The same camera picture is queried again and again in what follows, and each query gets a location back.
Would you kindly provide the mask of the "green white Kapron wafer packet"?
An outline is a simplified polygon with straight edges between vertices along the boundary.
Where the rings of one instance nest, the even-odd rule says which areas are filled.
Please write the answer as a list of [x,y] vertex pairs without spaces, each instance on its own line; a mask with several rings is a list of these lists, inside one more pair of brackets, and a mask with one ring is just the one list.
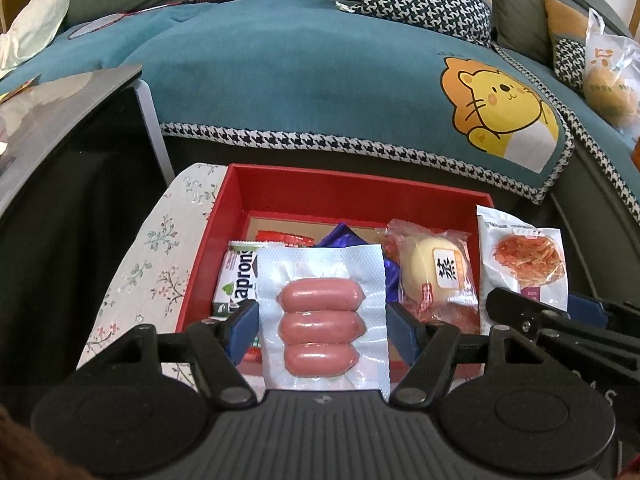
[[257,252],[264,247],[280,247],[283,243],[232,240],[224,254],[212,300],[210,315],[228,318],[240,303],[257,298]]

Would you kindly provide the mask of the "steamed cake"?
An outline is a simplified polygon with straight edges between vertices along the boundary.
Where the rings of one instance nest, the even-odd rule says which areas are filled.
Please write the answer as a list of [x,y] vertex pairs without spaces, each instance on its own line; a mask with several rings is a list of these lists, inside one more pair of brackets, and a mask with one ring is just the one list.
[[378,231],[384,254],[400,266],[399,302],[415,317],[445,302],[475,306],[467,232],[434,232],[394,219]]

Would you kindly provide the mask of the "vacuum packed sausages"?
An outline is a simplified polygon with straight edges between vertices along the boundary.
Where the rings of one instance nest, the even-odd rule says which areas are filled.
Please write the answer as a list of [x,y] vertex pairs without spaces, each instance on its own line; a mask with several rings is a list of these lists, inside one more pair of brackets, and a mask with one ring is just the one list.
[[258,250],[262,376],[268,389],[390,395],[382,248]]

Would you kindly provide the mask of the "white noodle snack packet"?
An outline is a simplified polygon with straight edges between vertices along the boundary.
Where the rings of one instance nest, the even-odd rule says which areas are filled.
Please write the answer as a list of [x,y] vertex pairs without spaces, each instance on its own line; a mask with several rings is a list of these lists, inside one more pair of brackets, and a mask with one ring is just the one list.
[[561,231],[536,228],[495,208],[476,207],[480,236],[480,332],[496,321],[486,308],[496,288],[567,310],[568,278]]

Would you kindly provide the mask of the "red crown spicy strip packet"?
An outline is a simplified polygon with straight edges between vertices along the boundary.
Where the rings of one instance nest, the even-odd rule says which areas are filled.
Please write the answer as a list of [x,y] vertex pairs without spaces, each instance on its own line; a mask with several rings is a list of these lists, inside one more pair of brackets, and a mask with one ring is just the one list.
[[255,235],[256,242],[283,244],[286,247],[314,247],[312,237],[279,231],[259,230]]

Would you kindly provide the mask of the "blue foil snack packet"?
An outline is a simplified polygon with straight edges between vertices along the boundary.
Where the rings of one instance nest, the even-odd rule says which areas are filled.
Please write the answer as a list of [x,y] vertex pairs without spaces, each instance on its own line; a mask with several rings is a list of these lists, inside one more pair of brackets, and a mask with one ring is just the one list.
[[[372,252],[373,244],[366,242],[360,235],[351,229],[346,223],[341,222],[337,226],[322,237],[316,244],[316,247],[345,249],[354,255],[360,256]],[[400,266],[387,257],[381,250],[382,263],[385,275],[385,299],[388,304],[398,302],[400,293]]]

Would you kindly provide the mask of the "red Trolli candy bag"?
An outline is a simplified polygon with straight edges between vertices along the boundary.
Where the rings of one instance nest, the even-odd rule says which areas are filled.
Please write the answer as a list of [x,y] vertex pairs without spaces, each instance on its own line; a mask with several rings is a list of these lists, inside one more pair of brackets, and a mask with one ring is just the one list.
[[457,326],[462,334],[478,335],[480,333],[480,316],[477,307],[445,302],[421,309],[416,315],[423,323],[444,322]]

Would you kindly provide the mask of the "floral tablecloth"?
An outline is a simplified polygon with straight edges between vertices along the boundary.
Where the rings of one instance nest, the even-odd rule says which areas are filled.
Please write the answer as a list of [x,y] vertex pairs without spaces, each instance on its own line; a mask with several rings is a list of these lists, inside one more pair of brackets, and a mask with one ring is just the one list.
[[106,290],[78,364],[130,328],[148,323],[175,333],[183,298],[225,166],[199,162],[183,170],[142,223]]

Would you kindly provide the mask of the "red cardboard box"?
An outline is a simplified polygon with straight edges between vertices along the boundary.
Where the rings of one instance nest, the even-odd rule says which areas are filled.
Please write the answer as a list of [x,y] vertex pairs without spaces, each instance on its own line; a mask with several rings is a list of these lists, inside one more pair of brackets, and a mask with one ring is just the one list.
[[221,324],[208,324],[222,259],[232,240],[260,229],[322,237],[344,222],[372,240],[393,218],[469,233],[472,273],[480,272],[476,207],[491,205],[486,193],[407,180],[299,168],[231,165],[208,217],[177,328],[186,335],[186,359],[206,396],[227,388],[250,388],[244,372],[222,348]]

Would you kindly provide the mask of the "orange plastic basket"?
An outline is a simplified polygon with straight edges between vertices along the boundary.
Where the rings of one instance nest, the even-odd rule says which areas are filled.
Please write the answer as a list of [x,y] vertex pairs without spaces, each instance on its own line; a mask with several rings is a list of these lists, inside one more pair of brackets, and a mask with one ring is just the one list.
[[640,170],[640,138],[638,138],[636,144],[634,144],[634,149],[631,152],[631,160],[634,163],[634,166]]

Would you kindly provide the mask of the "dark glass side table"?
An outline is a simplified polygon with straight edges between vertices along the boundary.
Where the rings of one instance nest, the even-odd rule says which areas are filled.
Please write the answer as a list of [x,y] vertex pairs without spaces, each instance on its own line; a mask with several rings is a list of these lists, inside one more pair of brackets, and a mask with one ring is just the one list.
[[175,174],[137,65],[37,81],[1,107],[1,402],[75,368],[119,261]]

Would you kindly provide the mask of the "plastic bag with fruit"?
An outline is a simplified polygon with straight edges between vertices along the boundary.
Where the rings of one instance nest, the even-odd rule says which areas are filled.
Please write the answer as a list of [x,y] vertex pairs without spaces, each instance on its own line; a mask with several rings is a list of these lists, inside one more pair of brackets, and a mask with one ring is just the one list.
[[582,92],[588,105],[622,136],[639,136],[639,44],[605,32],[589,10]]

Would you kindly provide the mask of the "teal lion sofa cover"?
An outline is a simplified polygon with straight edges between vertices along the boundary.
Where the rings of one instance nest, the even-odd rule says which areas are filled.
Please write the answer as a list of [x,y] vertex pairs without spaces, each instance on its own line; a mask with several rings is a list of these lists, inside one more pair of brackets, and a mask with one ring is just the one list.
[[[77,25],[3,77],[3,90],[140,65],[163,133],[258,150],[372,156],[430,167],[540,203],[581,146],[632,216],[629,145],[552,71],[524,55],[379,18],[330,0],[186,3]],[[468,141],[460,74],[495,70],[536,93],[560,129],[539,169]]]

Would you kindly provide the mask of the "white cloth on sofa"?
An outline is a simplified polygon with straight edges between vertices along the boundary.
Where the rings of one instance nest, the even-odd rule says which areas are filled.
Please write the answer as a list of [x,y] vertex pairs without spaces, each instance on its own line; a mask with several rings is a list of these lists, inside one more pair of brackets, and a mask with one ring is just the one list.
[[1,77],[33,58],[53,40],[70,0],[30,0],[1,34]]

